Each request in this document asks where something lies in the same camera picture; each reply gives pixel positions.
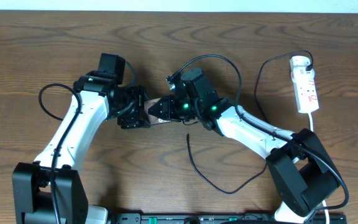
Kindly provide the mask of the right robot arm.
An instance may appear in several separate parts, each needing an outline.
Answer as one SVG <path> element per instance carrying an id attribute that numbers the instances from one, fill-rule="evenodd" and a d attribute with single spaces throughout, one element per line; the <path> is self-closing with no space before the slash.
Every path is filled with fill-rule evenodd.
<path id="1" fill-rule="evenodd" d="M 154 103 L 150 115 L 166 121 L 197 119 L 207 130 L 234 139 L 265 159 L 282 203 L 279 222 L 304 223 L 342 184 L 342 179 L 317 135 L 298 133 L 262 121 L 234 101 L 218 96 L 201 68 L 168 78 L 172 95 Z"/>

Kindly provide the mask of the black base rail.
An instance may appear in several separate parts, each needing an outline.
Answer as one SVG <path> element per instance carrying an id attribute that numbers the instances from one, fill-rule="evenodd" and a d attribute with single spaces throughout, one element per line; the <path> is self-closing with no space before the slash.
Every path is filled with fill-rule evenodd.
<path id="1" fill-rule="evenodd" d="M 237 215 L 156 215 L 139 213 L 116 213 L 108 224 L 219 224 L 219 223 L 282 223 L 267 213 L 245 213 Z"/>

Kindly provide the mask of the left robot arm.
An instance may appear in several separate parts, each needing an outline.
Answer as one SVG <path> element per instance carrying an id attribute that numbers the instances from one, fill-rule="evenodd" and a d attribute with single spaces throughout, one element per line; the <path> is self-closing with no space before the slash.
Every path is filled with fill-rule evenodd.
<path id="1" fill-rule="evenodd" d="M 52 140 L 34 162 L 20 162 L 12 173 L 17 223 L 108 223 L 109 210 L 89 204 L 80 171 L 104 121 L 116 119 L 122 129 L 150 127 L 145 88 L 122 85 L 128 64 L 103 53 L 98 69 L 69 88 L 71 104 Z"/>

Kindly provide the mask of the white power strip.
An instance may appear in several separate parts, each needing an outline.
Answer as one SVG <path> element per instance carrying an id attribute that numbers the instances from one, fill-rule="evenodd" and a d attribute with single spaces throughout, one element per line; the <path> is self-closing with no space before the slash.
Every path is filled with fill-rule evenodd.
<path id="1" fill-rule="evenodd" d="M 299 113 L 312 113 L 319 109 L 315 71 L 308 66 L 311 60 L 308 57 L 296 55 L 290 59 L 291 80 L 293 82 L 296 105 Z"/>

